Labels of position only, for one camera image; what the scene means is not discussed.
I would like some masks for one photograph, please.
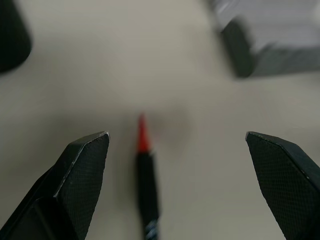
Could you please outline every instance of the white table surface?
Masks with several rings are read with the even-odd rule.
[[[201,0],[24,0],[33,50],[0,76],[0,226],[66,145],[111,135],[87,240],[141,240],[134,156],[145,112],[162,240],[284,240],[247,131],[320,163],[320,74],[235,80]]]

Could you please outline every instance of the black cylinder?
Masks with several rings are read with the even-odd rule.
[[[31,38],[13,0],[0,0],[0,73],[22,64],[31,46]]]

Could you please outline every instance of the textured gripper pad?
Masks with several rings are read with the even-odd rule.
[[[261,192],[287,240],[314,239],[319,167],[296,144],[261,133],[246,137]]]
[[[84,240],[99,198],[108,135],[86,144],[58,193],[78,240]]]

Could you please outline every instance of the pen tip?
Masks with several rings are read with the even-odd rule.
[[[139,117],[138,149],[137,150],[138,150],[138,153],[147,153],[150,150],[146,118],[143,114],[141,114]]]

